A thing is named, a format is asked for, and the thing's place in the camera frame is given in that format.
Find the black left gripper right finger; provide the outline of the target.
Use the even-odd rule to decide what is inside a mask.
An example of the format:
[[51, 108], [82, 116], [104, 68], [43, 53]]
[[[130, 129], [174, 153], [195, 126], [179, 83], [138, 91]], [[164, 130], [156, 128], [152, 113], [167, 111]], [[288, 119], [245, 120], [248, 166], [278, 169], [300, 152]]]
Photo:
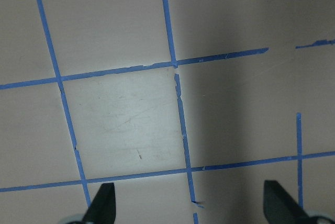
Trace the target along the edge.
[[270, 224], [314, 223], [293, 197], [275, 180], [265, 180], [263, 213]]

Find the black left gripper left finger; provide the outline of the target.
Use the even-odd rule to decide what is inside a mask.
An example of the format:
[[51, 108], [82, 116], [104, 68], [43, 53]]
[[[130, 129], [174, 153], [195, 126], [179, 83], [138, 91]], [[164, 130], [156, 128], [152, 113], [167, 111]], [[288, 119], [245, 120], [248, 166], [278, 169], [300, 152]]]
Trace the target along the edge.
[[116, 220], [116, 194], [114, 183], [100, 186], [81, 223], [113, 224]]

